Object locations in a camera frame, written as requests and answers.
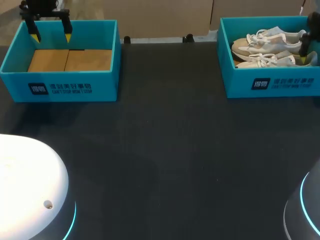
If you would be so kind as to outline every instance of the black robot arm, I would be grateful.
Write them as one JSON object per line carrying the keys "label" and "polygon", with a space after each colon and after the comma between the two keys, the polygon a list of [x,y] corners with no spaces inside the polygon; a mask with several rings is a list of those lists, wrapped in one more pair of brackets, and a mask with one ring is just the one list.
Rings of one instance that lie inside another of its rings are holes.
{"label": "black robot arm", "polygon": [[20,4],[20,15],[25,20],[28,33],[38,42],[41,42],[41,35],[35,24],[40,18],[58,17],[62,21],[66,41],[69,43],[72,34],[72,25],[68,9],[57,8],[57,0],[23,0]]}

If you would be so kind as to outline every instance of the black bracket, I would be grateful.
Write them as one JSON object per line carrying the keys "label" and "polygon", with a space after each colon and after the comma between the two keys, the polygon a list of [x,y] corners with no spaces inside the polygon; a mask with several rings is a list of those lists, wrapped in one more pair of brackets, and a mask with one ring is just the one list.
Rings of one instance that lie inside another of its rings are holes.
{"label": "black bracket", "polygon": [[124,44],[131,44],[131,38],[129,36],[125,36],[123,39]]}
{"label": "black bracket", "polygon": [[189,33],[187,36],[184,36],[182,38],[182,42],[183,43],[194,43],[195,42],[194,36],[191,33]]}

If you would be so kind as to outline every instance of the white dome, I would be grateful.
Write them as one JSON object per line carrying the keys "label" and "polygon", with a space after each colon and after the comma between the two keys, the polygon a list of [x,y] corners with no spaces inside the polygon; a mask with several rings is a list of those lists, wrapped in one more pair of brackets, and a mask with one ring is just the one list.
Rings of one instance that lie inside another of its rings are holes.
{"label": "white dome", "polygon": [[28,240],[60,211],[68,173],[41,141],[0,134],[0,240]]}

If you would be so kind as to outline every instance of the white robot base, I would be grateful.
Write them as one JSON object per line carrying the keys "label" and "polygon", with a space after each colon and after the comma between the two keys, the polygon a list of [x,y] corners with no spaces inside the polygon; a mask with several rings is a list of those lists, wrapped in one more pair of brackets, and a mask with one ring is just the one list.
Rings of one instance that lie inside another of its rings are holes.
{"label": "white robot base", "polygon": [[320,240],[320,161],[287,201],[283,226],[288,240]]}
{"label": "white robot base", "polygon": [[41,141],[0,134],[0,240],[66,240],[77,206],[66,166]]}

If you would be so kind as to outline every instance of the shoe box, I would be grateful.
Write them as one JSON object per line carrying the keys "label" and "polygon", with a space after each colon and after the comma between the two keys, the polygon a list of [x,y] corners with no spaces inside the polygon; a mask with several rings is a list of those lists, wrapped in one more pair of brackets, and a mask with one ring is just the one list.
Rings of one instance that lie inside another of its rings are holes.
{"label": "shoe box", "polygon": [[[308,32],[306,16],[221,18],[217,54],[228,98],[320,96],[320,67],[236,68],[231,45],[260,29],[279,27],[285,32]],[[320,43],[313,41],[308,52],[320,54]]]}
{"label": "shoe box", "polygon": [[35,23],[41,42],[22,22],[0,67],[0,78],[15,102],[117,100],[121,64],[117,21],[71,21],[69,43],[60,21]]}

